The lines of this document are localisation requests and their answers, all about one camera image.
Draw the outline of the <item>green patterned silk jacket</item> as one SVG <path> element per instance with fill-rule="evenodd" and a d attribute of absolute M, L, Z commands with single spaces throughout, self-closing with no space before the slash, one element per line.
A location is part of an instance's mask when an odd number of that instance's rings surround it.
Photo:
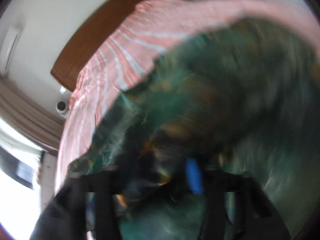
<path fill-rule="evenodd" d="M 206 210 L 185 162 L 251 175 L 297 234 L 319 203 L 319 59 L 264 18 L 199 33 L 121 92 L 68 175 L 117 166 L 124 239 L 195 239 Z"/>

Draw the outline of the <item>window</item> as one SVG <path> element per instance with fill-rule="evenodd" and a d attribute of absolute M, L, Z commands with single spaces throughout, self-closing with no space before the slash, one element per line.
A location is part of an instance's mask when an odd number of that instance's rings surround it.
<path fill-rule="evenodd" d="M 31 231 L 41 212 L 36 169 L 40 149 L 1 120 L 1 222 Z"/>

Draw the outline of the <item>small white fan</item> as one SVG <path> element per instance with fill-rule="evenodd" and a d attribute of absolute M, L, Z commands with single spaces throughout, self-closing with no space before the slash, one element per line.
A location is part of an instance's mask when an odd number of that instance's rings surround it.
<path fill-rule="evenodd" d="M 55 106 L 56 111 L 59 116 L 61 116 L 64 119 L 67 119 L 67 116 L 70 111 L 69 102 L 71 99 L 71 92 L 67 88 L 61 86 L 60 87 L 60 94 L 61 94 L 62 98 L 57 102 L 57 104 Z"/>

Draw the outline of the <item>beige curtain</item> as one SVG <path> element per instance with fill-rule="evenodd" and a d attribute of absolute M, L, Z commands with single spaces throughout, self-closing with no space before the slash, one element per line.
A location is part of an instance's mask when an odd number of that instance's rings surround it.
<path fill-rule="evenodd" d="M 64 122 L 1 77 L 1 118 L 21 135 L 57 156 Z"/>

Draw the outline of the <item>brown wooden headboard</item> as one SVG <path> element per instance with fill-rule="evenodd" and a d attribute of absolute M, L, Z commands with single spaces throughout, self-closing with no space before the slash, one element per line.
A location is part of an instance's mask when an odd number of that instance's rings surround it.
<path fill-rule="evenodd" d="M 144 0 L 107 0 L 67 42 L 51 70 L 56 81 L 74 91 L 78 75 L 103 42 Z"/>

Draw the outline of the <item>pink striped bed cover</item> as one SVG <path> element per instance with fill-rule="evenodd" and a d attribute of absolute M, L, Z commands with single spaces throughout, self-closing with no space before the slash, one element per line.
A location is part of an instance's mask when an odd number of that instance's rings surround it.
<path fill-rule="evenodd" d="M 147 0 L 139 3 L 80 72 L 71 94 L 57 158 L 55 187 L 83 155 L 104 113 L 122 90 L 135 86 L 153 60 L 204 29 L 225 27 L 246 16 L 282 23 L 319 47 L 319 22 L 307 10 L 278 0 Z"/>

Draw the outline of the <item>white air conditioner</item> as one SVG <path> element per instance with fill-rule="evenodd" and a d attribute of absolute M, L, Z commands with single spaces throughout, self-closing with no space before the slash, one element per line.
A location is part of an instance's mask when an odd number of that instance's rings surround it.
<path fill-rule="evenodd" d="M 2 47 L 1 47 L 1 75 L 5 76 L 8 72 L 9 61 L 11 54 L 15 48 L 15 43 L 18 41 L 21 30 L 18 28 L 10 28 L 4 38 Z"/>

